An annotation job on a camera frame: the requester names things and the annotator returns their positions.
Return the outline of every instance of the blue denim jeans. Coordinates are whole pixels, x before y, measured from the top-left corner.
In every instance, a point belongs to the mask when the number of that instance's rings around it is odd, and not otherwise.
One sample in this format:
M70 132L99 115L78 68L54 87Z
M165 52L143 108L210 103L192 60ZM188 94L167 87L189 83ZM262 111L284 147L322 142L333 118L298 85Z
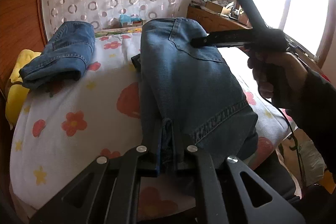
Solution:
M85 73L95 48L93 26L81 21L66 21L55 32L42 54L20 71L22 85L36 89L52 80L78 80Z
M189 42L205 30L185 18L155 19L142 28L140 105L144 142L162 120L162 162L172 160L172 127L206 149L219 167L228 155L242 160L257 148L258 116L218 49Z

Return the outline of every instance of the yellow pillow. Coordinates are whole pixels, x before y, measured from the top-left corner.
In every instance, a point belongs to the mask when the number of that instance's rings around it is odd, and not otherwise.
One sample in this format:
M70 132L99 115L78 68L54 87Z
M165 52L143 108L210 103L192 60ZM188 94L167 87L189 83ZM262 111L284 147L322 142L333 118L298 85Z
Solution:
M14 126L19 117L21 108L29 89L24 88L20 84L15 84L15 82L22 82L19 75L19 70L28 64L35 57L40 56L40 52L33 52L31 50L22 50L17 57L16 64L14 66L13 72L9 77L9 85L11 86L7 95L6 102L6 118L11 126Z

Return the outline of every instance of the mattress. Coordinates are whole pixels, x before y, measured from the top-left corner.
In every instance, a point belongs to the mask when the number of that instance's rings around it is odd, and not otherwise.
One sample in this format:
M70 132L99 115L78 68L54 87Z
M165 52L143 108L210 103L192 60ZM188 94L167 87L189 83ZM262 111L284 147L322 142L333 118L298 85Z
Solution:
M52 83L28 94L15 128L10 160L13 192L25 207L41 208L98 155L115 158L141 143L137 74L131 62L131 57L140 53L140 31L97 34L84 77ZM237 48L220 52L258 114L258 149L247 160L255 168L288 136L288 126L278 110L258 94L247 55ZM139 220L194 206L194 198L181 193L175 178L142 178Z

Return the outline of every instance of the metal screw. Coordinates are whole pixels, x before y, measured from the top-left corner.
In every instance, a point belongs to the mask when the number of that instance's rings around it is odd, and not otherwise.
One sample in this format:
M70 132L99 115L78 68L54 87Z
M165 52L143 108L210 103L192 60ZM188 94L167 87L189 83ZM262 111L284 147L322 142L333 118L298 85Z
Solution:
M232 164L236 164L238 162L238 158L236 156L228 156L227 161Z
M105 163L107 163L107 158L104 157L104 156L101 156L101 157L97 158L96 161L97 161L98 164L105 164Z
M198 150L198 148L197 148L197 146L195 146L195 145L189 145L189 146L187 147L187 150L188 150L189 152L191 152L191 153L194 153L194 152L196 152L196 151Z
M144 145L139 145L136 150L139 152L139 153L144 153L147 151L147 147L145 147Z

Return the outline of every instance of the person's arm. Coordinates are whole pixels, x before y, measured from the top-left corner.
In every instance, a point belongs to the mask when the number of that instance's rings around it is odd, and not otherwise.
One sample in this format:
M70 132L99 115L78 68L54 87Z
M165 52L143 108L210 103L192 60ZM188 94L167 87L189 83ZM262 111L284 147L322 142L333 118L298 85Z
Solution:
M273 86L262 73L264 63L285 69L293 94L294 107L286 112L314 142L328 169L336 178L336 89L318 73L305 67L289 53L253 52L248 66L265 98L273 97Z

